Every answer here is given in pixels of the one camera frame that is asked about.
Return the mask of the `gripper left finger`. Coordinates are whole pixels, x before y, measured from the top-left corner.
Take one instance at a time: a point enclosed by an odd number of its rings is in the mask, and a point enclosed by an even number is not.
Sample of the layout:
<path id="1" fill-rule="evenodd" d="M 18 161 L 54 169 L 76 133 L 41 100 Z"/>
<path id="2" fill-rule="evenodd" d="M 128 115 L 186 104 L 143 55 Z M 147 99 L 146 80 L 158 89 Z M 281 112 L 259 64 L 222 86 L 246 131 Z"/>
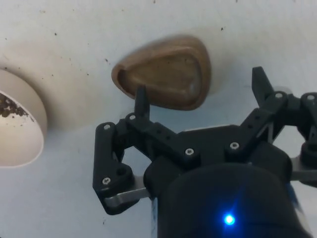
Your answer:
<path id="1" fill-rule="evenodd" d="M 122 161 L 131 147 L 151 161 L 142 176 Z M 142 198 L 159 197 L 177 177 L 200 164 L 200 155 L 183 135 L 150 120 L 146 87 L 140 86 L 133 113 L 96 128 L 93 189 L 106 213 L 117 215 Z"/>

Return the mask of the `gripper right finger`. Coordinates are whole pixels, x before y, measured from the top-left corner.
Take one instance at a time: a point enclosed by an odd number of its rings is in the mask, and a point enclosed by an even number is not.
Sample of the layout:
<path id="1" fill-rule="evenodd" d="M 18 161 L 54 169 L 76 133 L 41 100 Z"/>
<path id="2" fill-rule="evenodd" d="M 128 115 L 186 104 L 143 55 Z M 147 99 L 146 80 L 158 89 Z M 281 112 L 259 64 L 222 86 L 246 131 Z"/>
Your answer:
<path id="1" fill-rule="evenodd" d="M 259 148 L 273 142 L 285 126 L 294 126 L 303 136 L 300 155 L 292 159 L 292 180 L 308 186 L 317 184 L 317 94 L 305 93 L 300 98 L 275 91 L 262 67 L 252 69 L 252 91 L 258 103 L 225 145 L 228 161 L 245 162 Z"/>

